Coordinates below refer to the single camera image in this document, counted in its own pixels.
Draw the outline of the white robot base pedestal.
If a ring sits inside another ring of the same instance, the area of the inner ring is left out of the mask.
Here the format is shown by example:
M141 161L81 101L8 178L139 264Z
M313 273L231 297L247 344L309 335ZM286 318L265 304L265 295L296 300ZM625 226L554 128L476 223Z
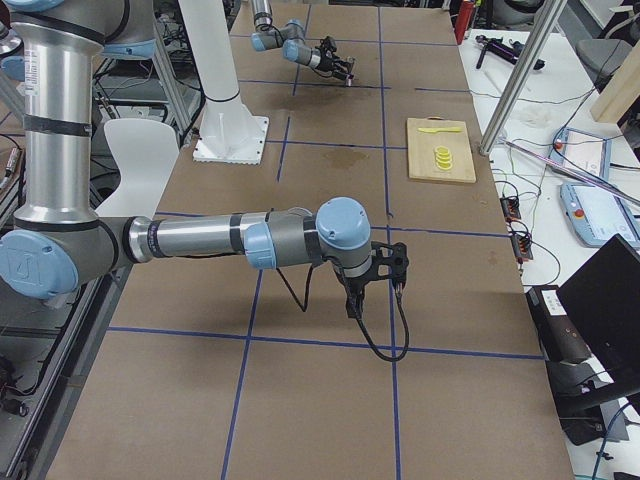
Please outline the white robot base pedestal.
M182 0L179 6L205 97L193 158L257 165L269 119L242 101L223 3Z

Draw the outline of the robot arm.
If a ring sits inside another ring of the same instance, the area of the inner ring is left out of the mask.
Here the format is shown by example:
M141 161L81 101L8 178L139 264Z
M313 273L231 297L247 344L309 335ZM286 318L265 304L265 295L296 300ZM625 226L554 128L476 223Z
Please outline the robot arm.
M156 50L149 1L12 1L24 45L26 199L1 239L1 277L48 300L117 268L155 258L243 255L261 269L330 262L350 317L373 269L370 225L348 197L299 208L198 220L103 216L89 203L92 62Z
M323 78L334 78L350 86L354 79L353 57L341 58L337 54L334 37L324 37L318 46L306 43L306 30L298 19L277 27L269 1L250 1L254 32L251 35L255 51L280 49L285 60L308 67Z

